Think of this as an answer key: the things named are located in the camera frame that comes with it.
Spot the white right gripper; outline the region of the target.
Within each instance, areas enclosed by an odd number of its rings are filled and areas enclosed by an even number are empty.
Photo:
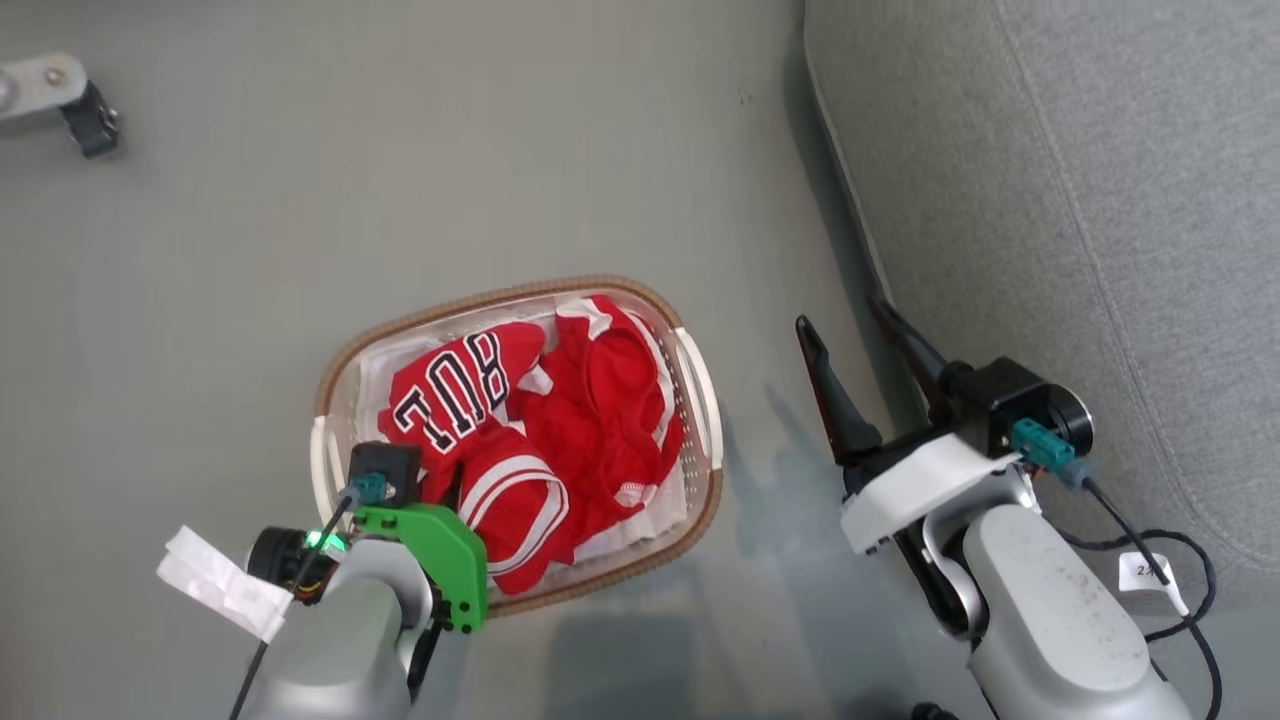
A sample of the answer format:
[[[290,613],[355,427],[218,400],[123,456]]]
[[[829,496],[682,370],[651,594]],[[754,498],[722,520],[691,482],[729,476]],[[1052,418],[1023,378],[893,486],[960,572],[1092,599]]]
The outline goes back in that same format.
[[[883,295],[867,300],[884,338],[901,354],[923,393],[931,423],[951,421],[954,379],[965,361],[947,360]],[[882,446],[829,364],[829,351],[806,315],[796,337],[833,460],[844,470],[840,529],[858,553],[872,553],[915,521],[941,510],[947,521],[997,505],[1023,506],[1015,454],[988,456],[951,430],[933,429]]]

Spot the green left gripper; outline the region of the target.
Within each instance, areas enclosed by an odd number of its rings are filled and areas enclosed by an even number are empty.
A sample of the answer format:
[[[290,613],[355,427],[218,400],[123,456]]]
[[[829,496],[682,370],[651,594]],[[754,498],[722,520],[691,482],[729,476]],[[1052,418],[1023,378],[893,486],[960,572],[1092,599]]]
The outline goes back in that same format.
[[[403,544],[425,577],[451,603],[448,623],[462,633],[475,633],[488,619],[486,550],[457,512],[436,503],[410,503],[399,509],[365,506],[353,515],[365,536],[390,538]]]

